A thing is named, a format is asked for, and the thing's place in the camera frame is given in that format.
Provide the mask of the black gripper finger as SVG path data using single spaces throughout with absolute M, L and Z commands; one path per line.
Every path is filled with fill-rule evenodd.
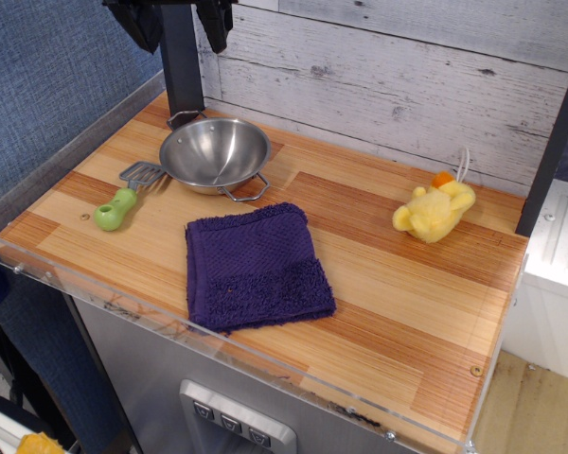
M 227 35 L 233 28 L 232 6 L 236 0 L 201 0 L 196 3 L 197 14 L 214 53 L 227 47 Z
M 135 1 L 107 0 L 102 5 L 143 50 L 153 54 L 158 48 L 163 27 L 153 6 Z

